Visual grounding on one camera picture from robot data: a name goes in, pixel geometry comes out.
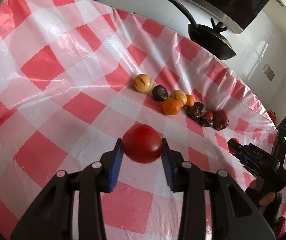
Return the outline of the right hand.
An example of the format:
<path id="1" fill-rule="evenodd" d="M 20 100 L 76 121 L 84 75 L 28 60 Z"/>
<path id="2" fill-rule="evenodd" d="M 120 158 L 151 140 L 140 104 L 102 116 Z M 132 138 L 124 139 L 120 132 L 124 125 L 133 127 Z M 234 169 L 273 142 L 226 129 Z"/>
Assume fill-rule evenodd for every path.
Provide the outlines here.
<path id="1" fill-rule="evenodd" d="M 269 226 L 274 228 L 279 221 L 278 214 L 283 201 L 282 194 L 277 191 L 272 191 L 261 196 L 256 190 L 257 185 L 257 180 L 252 180 L 246 188 L 245 193 L 257 205 Z"/>

